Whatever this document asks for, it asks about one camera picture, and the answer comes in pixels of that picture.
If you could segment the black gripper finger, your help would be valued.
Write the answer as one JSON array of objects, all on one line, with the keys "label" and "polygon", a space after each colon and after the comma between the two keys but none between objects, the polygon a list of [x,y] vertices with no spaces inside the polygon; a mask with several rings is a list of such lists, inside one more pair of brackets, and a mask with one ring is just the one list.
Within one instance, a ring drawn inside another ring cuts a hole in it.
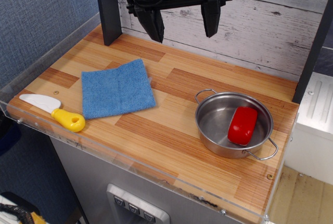
[{"label": "black gripper finger", "polygon": [[220,0],[207,0],[201,4],[201,14],[206,37],[212,37],[218,31],[221,15]]},{"label": "black gripper finger", "polygon": [[164,24],[160,10],[145,9],[135,6],[136,16],[153,41],[162,43],[164,38]]}]

